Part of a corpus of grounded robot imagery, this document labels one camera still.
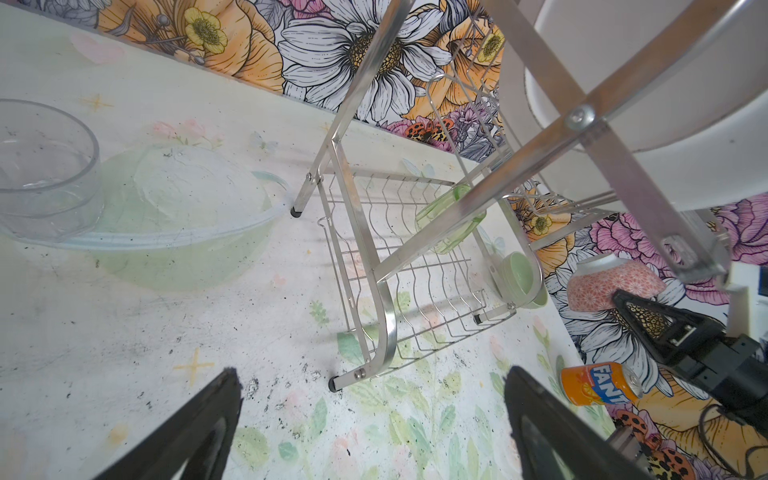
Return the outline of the chrome two-tier dish rack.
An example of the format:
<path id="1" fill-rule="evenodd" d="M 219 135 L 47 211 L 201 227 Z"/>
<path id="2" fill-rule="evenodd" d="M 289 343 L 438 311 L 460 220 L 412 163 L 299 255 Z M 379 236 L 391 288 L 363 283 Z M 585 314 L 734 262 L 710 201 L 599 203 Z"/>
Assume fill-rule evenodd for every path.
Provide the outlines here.
<path id="1" fill-rule="evenodd" d="M 363 211 L 353 173 L 341 142 L 355 110 L 393 45 L 411 10 L 408 1 L 393 1 L 366 51 L 291 213 L 299 217 L 322 177 L 332 171 L 341 181 L 347 210 L 365 277 L 373 295 L 379 322 L 374 350 L 365 350 L 363 365 L 334 376 L 329 389 L 383 374 L 391 365 L 398 344 L 394 299 L 388 286 L 418 256 L 457 231 L 525 180 L 539 173 L 567 150 L 582 146 L 601 175 L 641 225 L 676 277 L 685 283 L 709 278 L 726 280 L 731 259 L 723 238 L 705 224 L 702 214 L 682 214 L 663 195 L 609 125 L 609 119 L 638 98 L 669 68 L 706 45 L 746 3 L 694 1 L 657 37 L 590 93 L 583 93 L 545 42 L 533 30 L 514 27 L 505 34 L 515 53 L 540 86 L 552 93 L 563 114 L 513 152 L 499 153 L 466 174 L 469 192 L 449 206 L 397 250 L 381 257 Z"/>

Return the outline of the pink black patterned bowl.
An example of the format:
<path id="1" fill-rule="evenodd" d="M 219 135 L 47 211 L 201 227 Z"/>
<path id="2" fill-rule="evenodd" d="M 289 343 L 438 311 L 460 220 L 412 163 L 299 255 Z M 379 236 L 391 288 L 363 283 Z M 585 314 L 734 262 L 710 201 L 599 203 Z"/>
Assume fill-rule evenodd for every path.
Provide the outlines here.
<path id="1" fill-rule="evenodd" d="M 665 289 L 666 284 L 647 265 L 609 252 L 578 262 L 566 293 L 571 310 L 594 313 L 614 308 L 617 290 L 651 298 Z"/>

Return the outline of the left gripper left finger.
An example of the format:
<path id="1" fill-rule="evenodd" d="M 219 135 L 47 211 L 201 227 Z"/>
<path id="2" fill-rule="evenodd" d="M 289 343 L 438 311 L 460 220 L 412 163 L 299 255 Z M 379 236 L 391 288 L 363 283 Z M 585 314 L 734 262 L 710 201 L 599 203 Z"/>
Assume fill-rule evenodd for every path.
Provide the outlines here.
<path id="1" fill-rule="evenodd" d="M 98 479 L 220 479 L 242 408 L 242 385 L 228 367 Z"/>

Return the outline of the cream white plate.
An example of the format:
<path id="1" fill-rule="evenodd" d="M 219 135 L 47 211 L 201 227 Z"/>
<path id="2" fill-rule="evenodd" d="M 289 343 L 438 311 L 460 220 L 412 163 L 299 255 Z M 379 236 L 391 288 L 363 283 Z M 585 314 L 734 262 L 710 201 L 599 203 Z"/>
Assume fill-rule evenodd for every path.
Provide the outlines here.
<path id="1" fill-rule="evenodd" d="M 684 1 L 494 1 L 489 11 L 504 34 L 535 31 L 587 94 L 686 8 Z M 766 3 L 747 2 L 609 125 L 680 210 L 765 193 Z"/>

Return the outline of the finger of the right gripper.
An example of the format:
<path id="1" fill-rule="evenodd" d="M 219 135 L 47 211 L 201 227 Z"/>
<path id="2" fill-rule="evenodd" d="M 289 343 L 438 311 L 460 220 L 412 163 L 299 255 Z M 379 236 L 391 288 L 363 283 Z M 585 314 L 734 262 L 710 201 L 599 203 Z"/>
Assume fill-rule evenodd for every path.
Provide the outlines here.
<path id="1" fill-rule="evenodd" d="M 625 290 L 612 295 L 619 315 L 654 360 L 674 366 L 693 358 L 725 338 L 725 326 L 716 319 L 645 299 Z"/>

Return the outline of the clear glass cup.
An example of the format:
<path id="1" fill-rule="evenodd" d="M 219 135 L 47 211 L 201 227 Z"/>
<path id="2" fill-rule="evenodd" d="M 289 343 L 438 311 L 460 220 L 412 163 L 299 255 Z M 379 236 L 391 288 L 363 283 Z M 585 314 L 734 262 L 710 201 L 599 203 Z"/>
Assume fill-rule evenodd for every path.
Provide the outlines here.
<path id="1" fill-rule="evenodd" d="M 58 243 L 92 230 L 104 210 L 100 146 L 75 116 L 1 100 L 1 230 Z"/>

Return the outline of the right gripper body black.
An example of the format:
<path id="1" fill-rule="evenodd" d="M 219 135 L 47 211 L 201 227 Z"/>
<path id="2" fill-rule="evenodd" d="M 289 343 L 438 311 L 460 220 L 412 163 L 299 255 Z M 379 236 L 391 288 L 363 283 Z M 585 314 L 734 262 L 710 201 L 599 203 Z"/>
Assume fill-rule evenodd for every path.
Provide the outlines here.
<path id="1" fill-rule="evenodd" d="M 687 355 L 677 376 L 704 390 L 733 420 L 767 419 L 767 365 L 754 354 L 760 345 L 752 338 L 714 339 Z"/>

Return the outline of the light green bowl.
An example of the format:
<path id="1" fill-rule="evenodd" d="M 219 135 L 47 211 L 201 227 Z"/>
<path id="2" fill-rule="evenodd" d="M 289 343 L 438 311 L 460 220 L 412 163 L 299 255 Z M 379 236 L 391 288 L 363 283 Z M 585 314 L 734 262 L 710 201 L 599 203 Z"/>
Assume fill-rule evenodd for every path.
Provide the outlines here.
<path id="1" fill-rule="evenodd" d="M 517 308 L 543 308 L 548 302 L 548 294 L 542 287 L 537 296 L 528 303 L 523 300 L 533 287 L 534 272 L 528 257 L 520 252 L 514 252 L 505 257 L 493 257 L 498 276 L 497 289 L 505 300 L 511 300 Z"/>

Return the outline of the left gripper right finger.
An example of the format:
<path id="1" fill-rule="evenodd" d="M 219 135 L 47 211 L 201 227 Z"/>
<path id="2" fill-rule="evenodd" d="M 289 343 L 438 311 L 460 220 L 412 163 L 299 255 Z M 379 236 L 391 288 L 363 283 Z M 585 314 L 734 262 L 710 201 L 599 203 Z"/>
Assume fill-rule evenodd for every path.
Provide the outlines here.
<path id="1" fill-rule="evenodd" d="M 649 479 L 650 463 L 629 427 L 602 438 L 519 366 L 504 389 L 525 479 Z"/>

